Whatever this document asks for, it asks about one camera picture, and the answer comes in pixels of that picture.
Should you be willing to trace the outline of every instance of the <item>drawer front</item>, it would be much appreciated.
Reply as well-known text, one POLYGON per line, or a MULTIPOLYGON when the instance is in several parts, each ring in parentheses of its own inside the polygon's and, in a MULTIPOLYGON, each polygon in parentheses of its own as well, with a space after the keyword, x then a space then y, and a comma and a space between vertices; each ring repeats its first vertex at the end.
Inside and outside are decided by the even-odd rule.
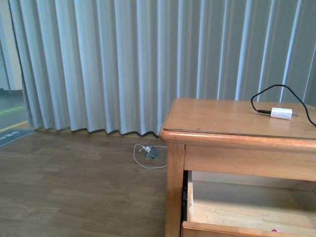
POLYGON ((185 170, 316 181, 316 151, 186 145, 185 170))
POLYGON ((304 236, 185 221, 182 223, 182 237, 304 237, 304 236))

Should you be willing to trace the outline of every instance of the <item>yellow line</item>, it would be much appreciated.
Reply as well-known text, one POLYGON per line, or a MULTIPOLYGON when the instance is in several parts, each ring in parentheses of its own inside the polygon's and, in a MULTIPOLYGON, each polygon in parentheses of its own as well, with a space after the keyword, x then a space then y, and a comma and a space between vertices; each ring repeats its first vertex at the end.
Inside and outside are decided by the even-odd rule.
POLYGON ((15 125, 12 125, 12 126, 9 126, 9 127, 3 128, 3 129, 0 129, 0 132, 3 132, 5 130, 11 129, 11 128, 14 128, 14 127, 17 127, 17 126, 20 126, 20 125, 25 124, 25 123, 27 123, 27 121, 20 122, 20 123, 17 123, 15 125))

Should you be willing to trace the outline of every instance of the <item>drawer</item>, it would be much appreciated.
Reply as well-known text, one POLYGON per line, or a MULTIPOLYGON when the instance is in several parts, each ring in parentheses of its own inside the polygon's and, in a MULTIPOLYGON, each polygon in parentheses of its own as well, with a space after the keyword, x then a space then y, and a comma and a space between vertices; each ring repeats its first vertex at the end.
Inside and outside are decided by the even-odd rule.
POLYGON ((189 171, 187 189, 183 237, 316 236, 313 181, 189 171))

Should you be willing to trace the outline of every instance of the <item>power adapter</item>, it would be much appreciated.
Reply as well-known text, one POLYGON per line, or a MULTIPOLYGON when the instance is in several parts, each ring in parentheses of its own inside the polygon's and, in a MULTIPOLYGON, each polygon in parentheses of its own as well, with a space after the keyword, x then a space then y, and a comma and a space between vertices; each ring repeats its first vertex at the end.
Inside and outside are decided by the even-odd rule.
POLYGON ((258 113, 268 114, 272 118, 291 120, 292 117, 298 117, 298 114, 293 113, 292 109, 272 108, 271 110, 258 110, 258 113))

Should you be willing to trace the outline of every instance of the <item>cord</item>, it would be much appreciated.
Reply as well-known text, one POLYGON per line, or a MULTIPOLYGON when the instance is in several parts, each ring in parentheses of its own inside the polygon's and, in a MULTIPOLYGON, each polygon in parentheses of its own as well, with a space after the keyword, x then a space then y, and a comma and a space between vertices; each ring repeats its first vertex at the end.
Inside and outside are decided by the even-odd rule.
POLYGON ((282 86, 282 87, 287 88, 296 97, 296 99, 298 99, 301 102, 301 104, 304 106, 304 109, 306 111, 306 115, 307 115, 307 118, 308 118, 309 122, 312 125, 316 126, 316 123, 314 123, 311 120, 310 115, 309 115, 308 110, 307 110, 307 107, 304 104, 304 102, 294 93, 294 91, 290 87, 288 87, 287 85, 283 85, 283 84, 275 84, 275 85, 269 86, 268 88, 264 89, 263 91, 260 91, 258 94, 255 94, 254 96, 252 96, 250 101, 251 101, 251 105, 252 105, 252 107, 253 107, 253 109, 255 111, 257 111, 258 113, 263 113, 263 114, 271 114, 271 110, 258 110, 258 109, 256 109, 255 106, 253 105, 253 99, 255 97, 257 97, 258 95, 262 94, 263 92, 265 92, 265 91, 267 91, 267 90, 269 90, 269 89, 271 89, 272 87, 275 87, 275 86, 282 86))
POLYGON ((160 167, 146 167, 146 166, 143 166, 143 165, 142 165, 141 163, 139 163, 139 162, 136 160, 136 158, 135 158, 136 146, 141 146, 141 147, 142 147, 142 149, 140 149, 139 152, 141 152, 142 150, 145 150, 146 148, 151 148, 151 147, 153 147, 153 146, 151 146, 151 147, 144 147, 144 146, 141 145, 141 144, 135 144, 135 146, 134 146, 134 160, 135 160, 135 162, 136 162, 137 164, 139 164, 141 167, 143 167, 143 168, 145 168, 145 169, 161 169, 161 168, 165 168, 165 167, 167 166, 167 165, 160 166, 160 167))

